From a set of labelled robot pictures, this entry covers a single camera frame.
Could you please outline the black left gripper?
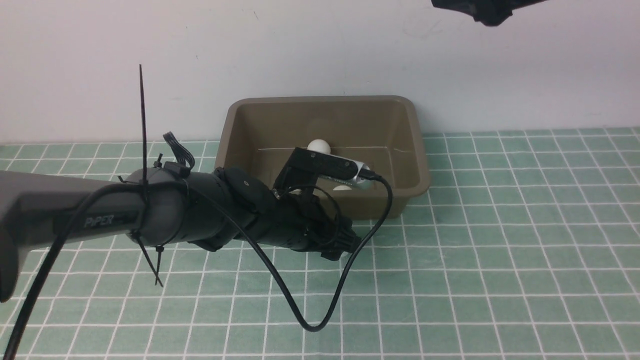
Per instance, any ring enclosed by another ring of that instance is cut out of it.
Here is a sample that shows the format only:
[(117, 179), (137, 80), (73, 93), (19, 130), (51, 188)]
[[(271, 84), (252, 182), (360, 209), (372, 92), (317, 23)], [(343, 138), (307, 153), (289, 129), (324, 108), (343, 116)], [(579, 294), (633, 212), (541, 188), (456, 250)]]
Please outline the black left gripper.
[(338, 205), (334, 203), (333, 207), (334, 215), (329, 215), (315, 194), (307, 199), (283, 194), (274, 207), (250, 223), (250, 237), (260, 245), (316, 252), (325, 260), (337, 262), (344, 253), (354, 253), (362, 239), (351, 231), (351, 221)]

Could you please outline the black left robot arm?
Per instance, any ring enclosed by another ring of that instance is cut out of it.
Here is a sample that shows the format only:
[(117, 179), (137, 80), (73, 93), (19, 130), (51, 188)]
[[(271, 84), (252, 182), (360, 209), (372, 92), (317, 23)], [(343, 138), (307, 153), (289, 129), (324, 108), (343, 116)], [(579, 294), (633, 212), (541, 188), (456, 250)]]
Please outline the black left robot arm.
[[(80, 216), (67, 242), (137, 233), (150, 248), (188, 242), (215, 252), (242, 236), (211, 201), (261, 245), (316, 252), (336, 261), (362, 241), (352, 221), (327, 214), (310, 188), (301, 194), (272, 191), (238, 167), (187, 177), (150, 168), (147, 176), (147, 201), (139, 191), (106, 194)], [(14, 171), (2, 171), (0, 182), (1, 301), (6, 302), (14, 294), (26, 255), (50, 246), (87, 196), (111, 182)]]

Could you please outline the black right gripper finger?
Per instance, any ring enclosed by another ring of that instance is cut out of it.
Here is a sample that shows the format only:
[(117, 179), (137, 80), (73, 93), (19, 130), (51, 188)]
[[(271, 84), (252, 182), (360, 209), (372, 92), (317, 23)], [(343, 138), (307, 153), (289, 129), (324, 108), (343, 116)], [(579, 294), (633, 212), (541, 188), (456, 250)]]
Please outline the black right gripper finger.
[(498, 27), (514, 14), (514, 10), (533, 6), (541, 0), (432, 0), (437, 9), (471, 16), (485, 27)]

